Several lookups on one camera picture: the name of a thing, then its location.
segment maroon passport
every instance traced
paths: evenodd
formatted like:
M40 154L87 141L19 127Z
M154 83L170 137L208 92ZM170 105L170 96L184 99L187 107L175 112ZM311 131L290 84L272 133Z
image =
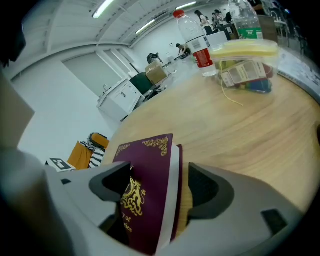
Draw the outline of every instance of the maroon passport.
M164 134L122 144L113 159L131 162L120 211L129 246L148 255L167 246L177 230L182 147L172 141L173 134Z

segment passport cover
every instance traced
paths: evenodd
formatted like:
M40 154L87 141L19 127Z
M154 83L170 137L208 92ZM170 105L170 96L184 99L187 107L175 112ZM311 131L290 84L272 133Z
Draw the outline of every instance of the passport cover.
M118 147L113 162L131 162L131 178L121 201L120 211L129 247L148 255L156 253L162 233L169 184L173 134L164 134ZM182 148L177 148L181 158ZM180 210L182 165L177 160L177 200L172 218L172 231L165 244L175 237Z

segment green label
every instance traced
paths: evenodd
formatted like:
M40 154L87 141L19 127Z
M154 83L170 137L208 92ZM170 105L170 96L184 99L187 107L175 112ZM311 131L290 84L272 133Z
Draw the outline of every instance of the green label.
M240 39L264 39L260 27L238 29Z

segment plastic bottle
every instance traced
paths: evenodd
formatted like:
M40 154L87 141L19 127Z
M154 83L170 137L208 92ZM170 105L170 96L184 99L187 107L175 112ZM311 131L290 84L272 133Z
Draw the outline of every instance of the plastic bottle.
M204 77L216 75L217 70L208 50L210 44L202 27L194 19L186 16L181 9L176 10L173 16L177 19L180 33L195 57L202 75Z
M230 14L240 39L263 39L256 11L247 0L228 0Z

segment fluorescent light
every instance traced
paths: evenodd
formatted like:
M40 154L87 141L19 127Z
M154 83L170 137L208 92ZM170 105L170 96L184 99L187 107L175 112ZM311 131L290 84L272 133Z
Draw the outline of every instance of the fluorescent light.
M190 2L190 3L187 3L187 4L184 4L184 5L181 5L177 8L175 8L176 10L179 10L179 9L182 9L182 8L185 8L185 7L188 7L188 6L193 6L195 5L197 2Z
M135 32L136 34L139 34L142 30L144 30L146 27L150 26L152 23L154 23L156 20L151 20L147 25L144 25L142 28L140 28L137 32Z
M94 15L92 16L95 19L98 19L100 17L100 15L105 11L105 9L107 9L107 7L113 2L114 0L105 0L103 2L103 4L101 4L101 6L99 7L98 10L96 10L96 12L94 13Z

